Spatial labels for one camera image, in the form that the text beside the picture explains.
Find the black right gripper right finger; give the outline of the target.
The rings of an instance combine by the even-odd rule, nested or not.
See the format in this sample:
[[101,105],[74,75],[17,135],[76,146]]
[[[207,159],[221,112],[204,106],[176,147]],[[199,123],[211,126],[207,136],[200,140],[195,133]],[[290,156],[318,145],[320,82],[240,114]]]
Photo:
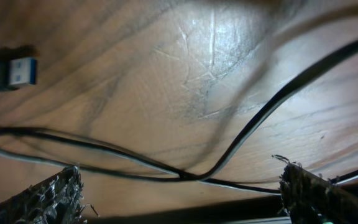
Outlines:
[[338,186],[358,179],[358,169],[324,180],[284,156],[272,157],[286,164],[280,192],[292,223],[358,223],[358,197]]

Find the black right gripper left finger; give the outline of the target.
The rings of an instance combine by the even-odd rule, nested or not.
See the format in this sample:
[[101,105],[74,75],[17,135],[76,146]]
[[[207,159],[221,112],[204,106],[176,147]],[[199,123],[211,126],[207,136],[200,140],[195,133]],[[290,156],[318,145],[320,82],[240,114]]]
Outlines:
[[77,166],[31,185],[0,203],[0,224],[79,223],[83,183]]

